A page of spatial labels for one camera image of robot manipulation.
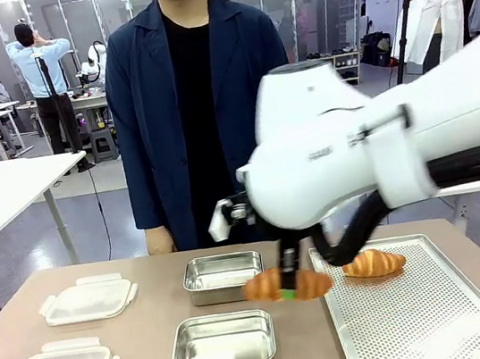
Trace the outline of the person's right hand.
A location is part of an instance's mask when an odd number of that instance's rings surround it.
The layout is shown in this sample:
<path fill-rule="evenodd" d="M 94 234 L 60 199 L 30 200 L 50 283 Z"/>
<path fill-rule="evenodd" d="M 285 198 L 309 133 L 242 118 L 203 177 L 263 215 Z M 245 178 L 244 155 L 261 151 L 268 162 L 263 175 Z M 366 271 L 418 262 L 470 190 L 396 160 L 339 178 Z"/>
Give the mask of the person's right hand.
<path fill-rule="evenodd" d="M 162 226 L 155 229 L 145 230 L 145 241 L 147 242 L 147 252 L 150 255 L 163 255 L 174 253 L 175 244 L 172 234 Z"/>

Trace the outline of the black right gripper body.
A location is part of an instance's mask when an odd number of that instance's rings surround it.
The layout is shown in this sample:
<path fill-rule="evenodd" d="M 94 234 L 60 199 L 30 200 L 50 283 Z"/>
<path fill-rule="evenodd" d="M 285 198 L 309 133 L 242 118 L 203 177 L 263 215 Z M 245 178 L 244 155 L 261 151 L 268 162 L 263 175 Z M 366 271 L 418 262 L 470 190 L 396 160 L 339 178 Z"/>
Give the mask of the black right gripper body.
<path fill-rule="evenodd" d="M 301 240 L 307 238 L 307 230 L 281 230 L 278 244 L 281 272 L 299 269 Z"/>

